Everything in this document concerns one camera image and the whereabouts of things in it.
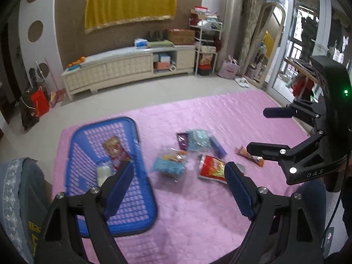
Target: shopping bag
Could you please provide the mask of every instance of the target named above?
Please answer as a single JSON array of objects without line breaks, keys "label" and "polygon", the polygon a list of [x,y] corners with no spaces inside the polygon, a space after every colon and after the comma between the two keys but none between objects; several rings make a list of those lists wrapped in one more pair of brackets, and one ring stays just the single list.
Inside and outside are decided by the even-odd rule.
[{"label": "shopping bag", "polygon": [[218,76],[227,79],[234,79],[239,69],[240,66],[237,61],[231,56],[228,56],[228,60],[223,61],[221,68],[218,72]]}]

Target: black bag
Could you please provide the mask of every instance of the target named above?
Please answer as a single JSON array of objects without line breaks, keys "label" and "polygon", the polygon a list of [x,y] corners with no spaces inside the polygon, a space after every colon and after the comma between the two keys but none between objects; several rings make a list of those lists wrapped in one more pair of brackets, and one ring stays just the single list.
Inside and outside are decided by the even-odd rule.
[{"label": "black bag", "polygon": [[37,86],[27,89],[20,98],[22,126],[26,131],[39,122],[39,117],[35,115],[35,108],[31,100],[32,94],[37,90]]}]

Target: snack bag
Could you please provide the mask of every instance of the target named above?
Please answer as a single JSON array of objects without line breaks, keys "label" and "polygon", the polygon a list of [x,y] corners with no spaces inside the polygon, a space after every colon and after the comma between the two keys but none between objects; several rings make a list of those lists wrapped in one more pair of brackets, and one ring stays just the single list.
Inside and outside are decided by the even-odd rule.
[{"label": "snack bag", "polygon": [[202,155],[199,164],[199,178],[225,183],[225,163],[217,158]]},{"label": "snack bag", "polygon": [[188,130],[188,150],[204,152],[212,150],[209,134],[206,130]]},{"label": "snack bag", "polygon": [[120,139],[117,136],[112,136],[109,140],[103,143],[103,148],[108,153],[112,165],[116,170],[119,169],[123,161],[130,161],[131,157],[122,147]]},{"label": "snack bag", "polygon": [[236,152],[237,155],[240,155],[242,157],[245,157],[247,160],[250,160],[254,163],[256,163],[259,167],[264,167],[264,159],[262,157],[258,157],[258,156],[252,156],[251,154],[249,154],[246,150],[245,147],[241,146],[239,149],[237,149]]},{"label": "snack bag", "polygon": [[154,162],[153,171],[177,177],[184,172],[186,161],[186,151],[164,147]]},{"label": "snack bag", "polygon": [[188,150],[188,134],[187,133],[177,133],[177,141],[180,147],[180,150],[187,151]]},{"label": "snack bag", "polygon": [[209,139],[210,139],[210,145],[214,150],[214,154],[219,159],[224,158],[227,155],[227,153],[225,149],[220,145],[219,141],[214,136],[210,136]]},{"label": "snack bag", "polygon": [[96,167],[96,179],[98,187],[101,187],[108,177],[113,175],[110,162],[100,162]]}]

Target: purple snack package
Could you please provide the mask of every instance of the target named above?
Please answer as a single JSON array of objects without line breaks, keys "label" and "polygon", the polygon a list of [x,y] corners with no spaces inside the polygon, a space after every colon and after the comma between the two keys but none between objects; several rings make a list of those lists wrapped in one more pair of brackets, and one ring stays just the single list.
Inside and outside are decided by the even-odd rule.
[{"label": "purple snack package", "polygon": [[187,133],[177,133],[177,141],[180,150],[187,151],[188,149],[188,134]]}]

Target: cable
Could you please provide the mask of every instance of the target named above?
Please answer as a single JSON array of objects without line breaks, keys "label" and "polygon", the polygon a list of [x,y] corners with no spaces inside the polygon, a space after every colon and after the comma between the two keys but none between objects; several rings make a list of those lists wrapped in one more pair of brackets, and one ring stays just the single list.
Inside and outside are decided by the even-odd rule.
[{"label": "cable", "polygon": [[336,205],[335,205],[335,209],[334,209],[334,211],[333,211],[333,213],[332,213],[332,215],[331,215],[331,217],[330,217],[329,223],[328,223],[328,225],[326,226],[325,231],[324,231],[322,237],[320,238],[320,241],[323,240],[323,242],[322,242],[322,244],[321,244],[321,248],[324,247],[325,238],[326,238],[326,233],[327,233],[327,231],[328,231],[328,229],[329,229],[329,227],[330,227],[330,225],[331,225],[331,223],[332,223],[332,220],[333,220],[334,217],[335,217],[336,211],[337,211],[337,209],[338,209],[338,207],[339,207],[339,204],[340,204],[340,201],[341,201],[342,192],[343,192],[343,190],[344,190],[345,183],[346,183],[346,179],[347,179],[348,165],[349,165],[349,163],[350,163],[350,157],[351,157],[351,154],[349,154],[349,155],[347,156],[347,159],[346,159],[346,168],[345,168],[344,180],[343,180],[343,182],[342,182],[342,187],[341,187],[341,190],[340,190],[340,195],[339,195],[339,198],[337,199],[337,203],[336,203]]}]

